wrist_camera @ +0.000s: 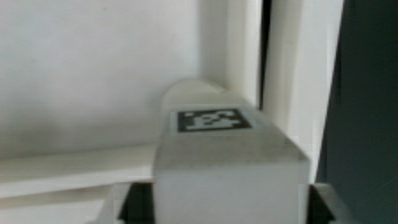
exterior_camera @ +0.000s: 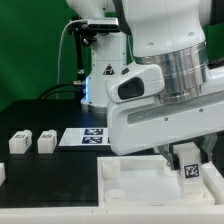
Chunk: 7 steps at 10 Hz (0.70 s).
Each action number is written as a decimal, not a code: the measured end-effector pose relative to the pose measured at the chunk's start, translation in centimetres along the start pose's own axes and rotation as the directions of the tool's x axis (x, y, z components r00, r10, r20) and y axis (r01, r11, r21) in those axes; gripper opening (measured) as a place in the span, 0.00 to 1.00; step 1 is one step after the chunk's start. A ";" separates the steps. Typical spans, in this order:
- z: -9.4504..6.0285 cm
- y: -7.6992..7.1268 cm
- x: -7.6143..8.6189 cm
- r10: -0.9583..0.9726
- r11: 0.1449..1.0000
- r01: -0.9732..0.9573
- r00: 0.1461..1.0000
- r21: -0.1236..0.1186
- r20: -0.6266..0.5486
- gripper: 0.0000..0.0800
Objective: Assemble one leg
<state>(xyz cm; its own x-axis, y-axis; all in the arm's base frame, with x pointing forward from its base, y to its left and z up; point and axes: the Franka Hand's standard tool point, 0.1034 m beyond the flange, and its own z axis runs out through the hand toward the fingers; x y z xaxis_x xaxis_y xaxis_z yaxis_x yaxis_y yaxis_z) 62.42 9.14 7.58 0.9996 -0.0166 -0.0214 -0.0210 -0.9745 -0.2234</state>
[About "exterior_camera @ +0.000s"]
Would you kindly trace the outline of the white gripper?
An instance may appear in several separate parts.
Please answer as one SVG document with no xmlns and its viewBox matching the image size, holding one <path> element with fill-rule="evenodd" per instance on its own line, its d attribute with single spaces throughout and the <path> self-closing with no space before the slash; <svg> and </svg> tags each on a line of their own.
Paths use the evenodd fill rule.
<svg viewBox="0 0 224 224">
<path fill-rule="evenodd" d="M 178 157 L 166 144 L 205 135 L 201 162 L 211 162 L 216 132 L 224 131 L 224 66 L 207 70 L 206 78 L 196 98 L 174 104 L 162 104 L 157 97 L 165 80 L 156 64 L 132 63 L 108 80 L 107 126 L 112 151 L 125 155 L 157 147 L 169 167 L 177 170 Z"/>
</svg>

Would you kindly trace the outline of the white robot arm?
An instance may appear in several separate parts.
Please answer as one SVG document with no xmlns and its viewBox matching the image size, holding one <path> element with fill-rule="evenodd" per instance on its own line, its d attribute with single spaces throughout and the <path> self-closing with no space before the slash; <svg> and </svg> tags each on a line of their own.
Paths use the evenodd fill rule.
<svg viewBox="0 0 224 224">
<path fill-rule="evenodd" d="M 202 27 L 213 0 L 66 0 L 88 26 L 112 4 L 116 25 L 133 38 L 134 61 L 107 81 L 111 149 L 126 155 L 156 147 L 171 168 L 186 156 L 177 142 L 203 136 L 212 154 L 224 130 L 224 66 L 210 69 Z"/>
</svg>

